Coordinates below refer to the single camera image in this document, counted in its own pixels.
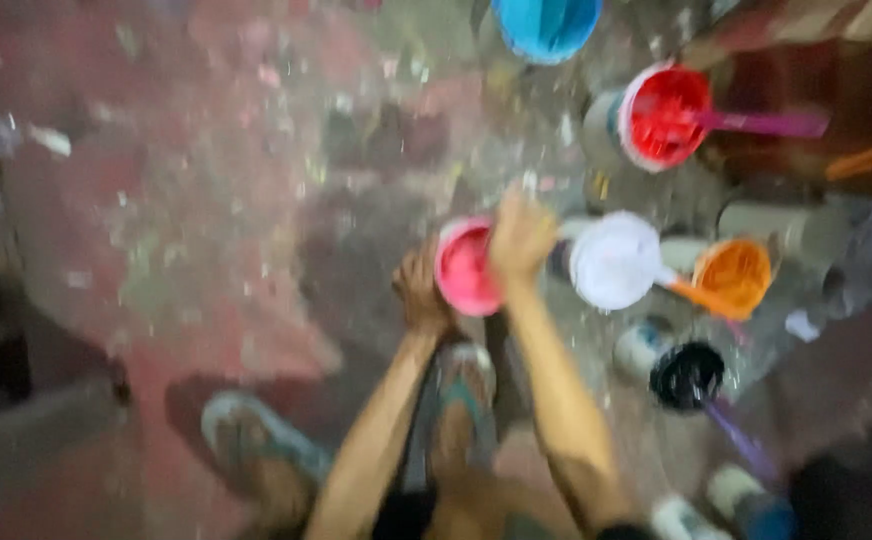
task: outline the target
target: floor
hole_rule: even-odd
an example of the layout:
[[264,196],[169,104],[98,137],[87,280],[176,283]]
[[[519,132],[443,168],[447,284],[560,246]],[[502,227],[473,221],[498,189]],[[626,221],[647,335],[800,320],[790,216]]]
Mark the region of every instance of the floor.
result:
[[[712,231],[725,187],[696,163],[650,178],[581,151],[588,92],[660,54],[639,12],[607,2],[576,61],[514,78],[474,38],[471,2],[379,4],[0,0],[0,112],[72,144],[27,143],[3,166],[30,302],[123,366],[133,405],[14,478],[0,537],[234,534],[249,508],[214,471],[202,403],[250,388],[338,444],[400,338],[391,268],[509,182],[564,215],[627,208],[662,230]],[[705,454],[674,453],[712,437],[705,420],[619,384],[614,336],[669,314],[726,344],[733,397],[768,360],[754,367],[737,336],[665,294],[610,315],[542,286],[639,497],[693,490]],[[51,519],[61,511],[80,518]]]

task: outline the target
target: red paint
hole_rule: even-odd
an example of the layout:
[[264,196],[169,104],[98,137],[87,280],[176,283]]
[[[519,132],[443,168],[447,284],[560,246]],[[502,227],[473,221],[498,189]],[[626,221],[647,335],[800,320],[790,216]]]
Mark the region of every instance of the red paint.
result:
[[682,67],[659,71],[635,94],[632,138],[636,150],[671,166],[694,153],[707,130],[684,113],[707,111],[713,104],[709,84],[699,72]]
[[442,297],[465,315],[491,315],[502,304],[489,269],[490,225],[488,218],[471,218],[450,226],[436,251],[436,284]]

